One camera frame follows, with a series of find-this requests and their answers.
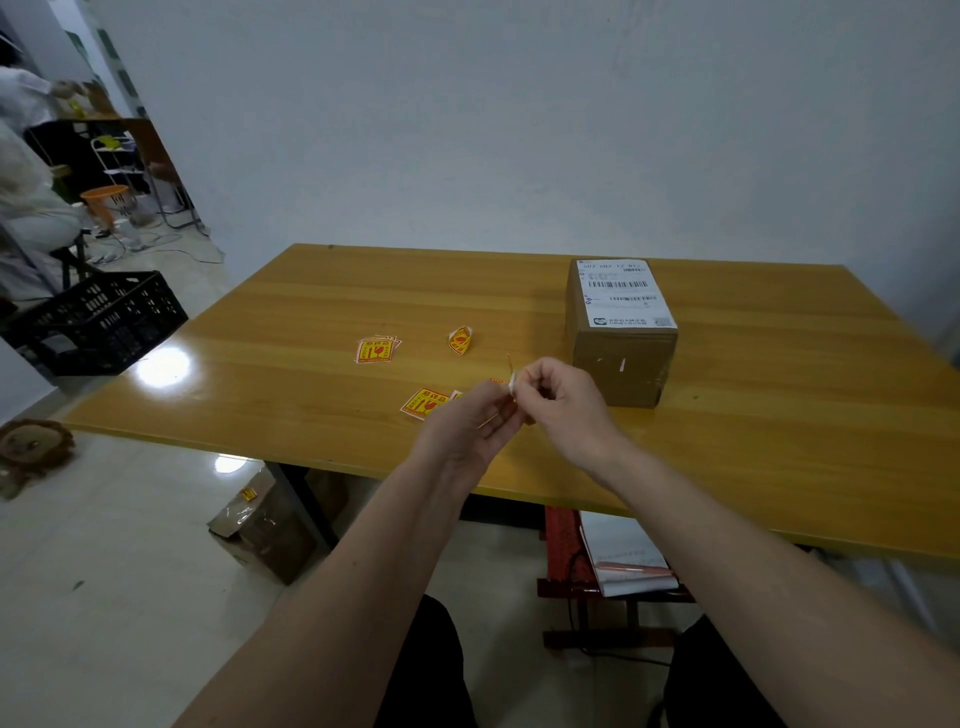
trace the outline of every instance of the small sticker on box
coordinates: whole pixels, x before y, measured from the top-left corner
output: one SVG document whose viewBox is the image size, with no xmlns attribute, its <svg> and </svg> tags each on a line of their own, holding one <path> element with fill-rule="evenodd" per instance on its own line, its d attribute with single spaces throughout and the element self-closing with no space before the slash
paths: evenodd
<svg viewBox="0 0 960 728">
<path fill-rule="evenodd" d="M 449 399 L 447 395 L 423 387 L 400 407 L 400 412 L 416 417 L 418 420 L 425 420 L 427 415 L 441 404 L 446 404 Z"/>
<path fill-rule="evenodd" d="M 677 327 L 645 260 L 578 260 L 577 270 L 592 327 Z"/>
</svg>

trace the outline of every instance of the orange stool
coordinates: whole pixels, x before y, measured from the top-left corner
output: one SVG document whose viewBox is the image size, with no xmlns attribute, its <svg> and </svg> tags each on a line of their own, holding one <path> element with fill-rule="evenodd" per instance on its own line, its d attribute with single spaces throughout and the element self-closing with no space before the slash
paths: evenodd
<svg viewBox="0 0 960 728">
<path fill-rule="evenodd" d="M 113 213 L 124 214 L 136 207 L 136 200 L 125 184 L 94 187 L 80 193 L 90 212 L 99 217 L 108 228 L 113 227 Z"/>
</svg>

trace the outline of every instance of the finger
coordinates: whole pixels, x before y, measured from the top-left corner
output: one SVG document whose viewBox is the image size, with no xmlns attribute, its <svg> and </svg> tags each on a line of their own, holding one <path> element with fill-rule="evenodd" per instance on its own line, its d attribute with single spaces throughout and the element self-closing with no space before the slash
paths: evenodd
<svg viewBox="0 0 960 728">
<path fill-rule="evenodd" d="M 514 435 L 520 432 L 520 428 L 523 427 L 523 419 L 525 417 L 526 415 L 523 414 L 523 410 L 515 410 L 514 413 L 507 419 L 507 421 L 484 441 L 484 445 L 487 450 L 488 462 L 493 460 L 493 457 L 513 439 Z"/>
<path fill-rule="evenodd" d="M 464 404 L 468 415 L 475 420 L 477 425 L 480 425 L 493 414 L 496 404 L 509 396 L 510 393 L 507 391 L 506 384 L 487 379 L 477 384 L 457 401 Z"/>
<path fill-rule="evenodd" d="M 516 410 L 516 402 L 513 400 L 507 398 L 500 402 L 492 411 L 489 418 L 478 428 L 480 437 L 490 437 L 492 433 L 496 432 L 513 416 Z"/>
<path fill-rule="evenodd" d="M 564 364 L 560 359 L 555 359 L 552 356 L 544 356 L 533 364 L 524 367 L 519 378 L 523 378 L 535 386 L 546 386 L 551 391 L 555 391 L 559 387 L 564 373 L 570 368 L 568 364 Z"/>
<path fill-rule="evenodd" d="M 534 420 L 542 419 L 551 404 L 550 400 L 540 393 L 540 389 L 524 377 L 518 378 L 514 384 L 514 396 L 520 409 Z"/>
</svg>

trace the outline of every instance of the plush toy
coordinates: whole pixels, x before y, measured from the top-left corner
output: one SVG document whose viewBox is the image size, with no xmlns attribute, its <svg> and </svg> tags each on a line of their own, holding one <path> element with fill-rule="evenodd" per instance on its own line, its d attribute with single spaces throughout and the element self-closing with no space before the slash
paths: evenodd
<svg viewBox="0 0 960 728">
<path fill-rule="evenodd" d="M 2 495 L 16 496 L 32 478 L 70 459 L 73 435 L 51 420 L 13 420 L 0 427 Z"/>
</svg>

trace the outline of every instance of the cardboard box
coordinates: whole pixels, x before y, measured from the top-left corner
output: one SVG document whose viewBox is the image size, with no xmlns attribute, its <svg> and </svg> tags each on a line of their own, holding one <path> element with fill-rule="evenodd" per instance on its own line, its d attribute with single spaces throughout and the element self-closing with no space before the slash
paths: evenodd
<svg viewBox="0 0 960 728">
<path fill-rule="evenodd" d="M 574 259 L 566 281 L 567 352 L 612 407 L 656 407 L 677 323 L 646 261 Z"/>
<path fill-rule="evenodd" d="M 347 507 L 347 482 L 343 473 L 319 471 L 311 468 L 306 474 L 306 484 L 310 486 L 314 498 L 320 503 L 326 519 L 333 521 Z"/>
<path fill-rule="evenodd" d="M 210 535 L 244 566 L 292 584 L 317 547 L 295 504 L 266 469 L 207 524 Z"/>
</svg>

